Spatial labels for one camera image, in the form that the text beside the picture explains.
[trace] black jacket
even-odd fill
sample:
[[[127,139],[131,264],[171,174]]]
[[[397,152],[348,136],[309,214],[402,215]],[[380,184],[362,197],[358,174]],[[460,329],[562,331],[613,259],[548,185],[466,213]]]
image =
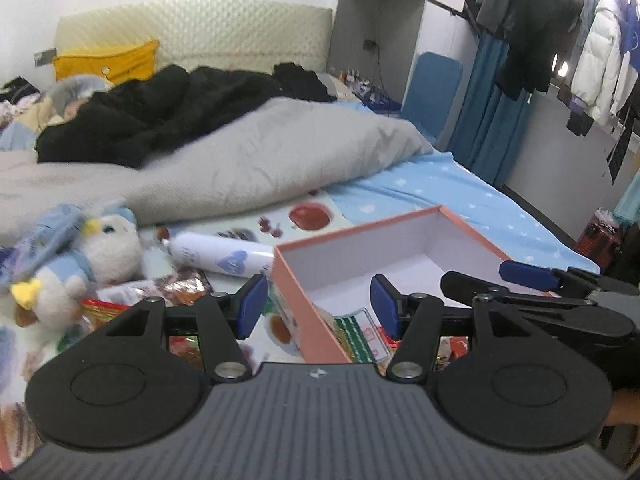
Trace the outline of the black jacket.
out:
[[[268,99],[281,96],[272,76],[169,65],[147,81],[95,93],[66,124],[36,142],[38,162],[112,162],[140,167],[153,152],[170,152],[211,133]]]
[[[495,83],[509,98],[527,92],[546,92],[555,54],[566,43],[582,10],[582,0],[522,0],[513,30],[507,37],[507,59]]]

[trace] pink box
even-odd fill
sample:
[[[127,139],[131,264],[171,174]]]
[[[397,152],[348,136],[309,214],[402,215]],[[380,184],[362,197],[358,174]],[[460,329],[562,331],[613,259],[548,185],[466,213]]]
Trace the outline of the pink box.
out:
[[[402,294],[426,292],[444,300],[440,278],[449,270],[513,292],[542,294],[500,278],[498,266],[509,259],[462,218],[437,206],[277,246],[272,294],[308,363],[350,363],[314,305],[332,316],[366,308],[379,325],[369,305],[374,274],[384,274]]]

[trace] wall outlet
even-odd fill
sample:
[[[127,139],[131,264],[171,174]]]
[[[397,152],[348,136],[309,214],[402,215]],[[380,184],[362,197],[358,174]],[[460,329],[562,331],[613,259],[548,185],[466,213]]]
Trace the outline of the wall outlet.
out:
[[[37,52],[33,56],[33,61],[36,66],[45,66],[53,63],[53,58],[58,55],[58,51],[55,48],[50,48],[49,50],[43,50],[42,52]]]
[[[364,42],[362,43],[362,49],[366,50],[367,52],[375,52],[377,48],[378,44],[375,40],[364,40]]]

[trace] white puffer jacket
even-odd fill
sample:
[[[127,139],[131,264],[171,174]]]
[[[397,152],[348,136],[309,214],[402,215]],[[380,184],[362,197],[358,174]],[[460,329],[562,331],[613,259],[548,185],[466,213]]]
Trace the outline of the white puffer jacket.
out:
[[[618,20],[625,11],[616,0],[600,0],[571,83],[571,93],[586,104],[587,115],[602,125],[609,120],[620,73],[622,34]]]

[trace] blue bedsheet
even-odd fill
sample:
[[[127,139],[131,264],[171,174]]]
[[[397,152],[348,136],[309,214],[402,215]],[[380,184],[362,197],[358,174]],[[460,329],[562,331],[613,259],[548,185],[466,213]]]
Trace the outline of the blue bedsheet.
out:
[[[327,191],[347,220],[356,224],[442,204],[513,260],[600,271],[595,263],[560,243],[513,200],[457,165],[450,153],[415,156]]]

